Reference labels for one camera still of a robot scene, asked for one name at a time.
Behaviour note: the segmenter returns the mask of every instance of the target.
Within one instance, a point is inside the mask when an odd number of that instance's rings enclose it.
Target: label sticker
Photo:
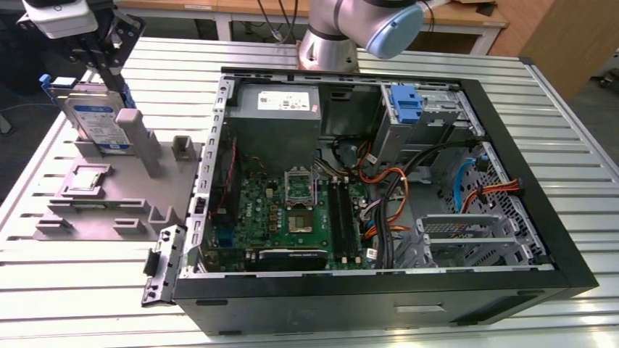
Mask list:
[[[365,258],[368,258],[369,260],[376,260],[376,258],[377,258],[377,250],[376,249],[366,249]]]
[[[372,154],[366,154],[365,159],[372,165],[376,164],[377,158]]]
[[[185,5],[185,9],[213,9],[210,6],[204,6],[204,5]]]
[[[130,143],[125,132],[114,122],[116,114],[110,107],[75,105],[73,110],[78,124],[98,147],[109,150],[108,152],[128,149]]]
[[[262,91],[258,93],[258,110],[309,111],[309,93]]]

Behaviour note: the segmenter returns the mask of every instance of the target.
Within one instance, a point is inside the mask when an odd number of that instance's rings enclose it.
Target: hard drive label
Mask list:
[[[78,124],[83,127],[93,143],[106,153],[124,153],[129,148],[125,132],[114,122],[116,114],[110,107],[75,105],[73,107]]]

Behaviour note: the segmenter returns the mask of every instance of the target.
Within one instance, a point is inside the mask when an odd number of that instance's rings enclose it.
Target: motherboard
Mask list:
[[[272,268],[294,253],[300,262],[322,259],[325,269],[368,268],[353,218],[365,204],[365,186],[346,179],[308,179],[286,175],[242,180],[236,226],[213,226],[217,248],[202,250],[209,272],[250,271],[258,253],[277,260]],[[305,198],[305,204],[290,206],[294,197]]]

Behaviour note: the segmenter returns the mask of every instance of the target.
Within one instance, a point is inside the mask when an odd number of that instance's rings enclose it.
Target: metal table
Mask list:
[[[30,239],[37,218],[77,155],[62,115],[0,208],[0,345],[10,347],[278,344],[424,347],[613,347],[619,341],[619,170],[534,67],[514,58],[405,53],[361,71],[474,78],[540,180],[600,287],[541,304],[492,326],[206,337],[178,307],[142,309],[150,242]],[[220,67],[294,67],[294,48],[144,38],[124,76],[156,137],[200,139],[209,129]]]

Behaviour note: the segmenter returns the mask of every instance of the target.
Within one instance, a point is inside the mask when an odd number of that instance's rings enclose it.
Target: floor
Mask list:
[[[216,39],[214,25],[210,21],[146,19],[145,36],[168,38]],[[296,28],[300,38],[304,28]],[[233,37],[238,41],[272,42],[265,26],[234,23]],[[45,65],[51,75],[74,76],[82,74],[82,68],[63,62],[46,53]],[[42,92],[29,96],[19,95],[0,84],[0,113],[13,129],[10,134],[0,134],[0,203],[10,191],[27,159],[37,149],[58,110],[54,107],[30,105],[2,111],[21,104],[49,104]],[[597,139],[614,162],[619,162],[619,94],[602,90],[590,80],[570,100],[569,106],[585,127]]]

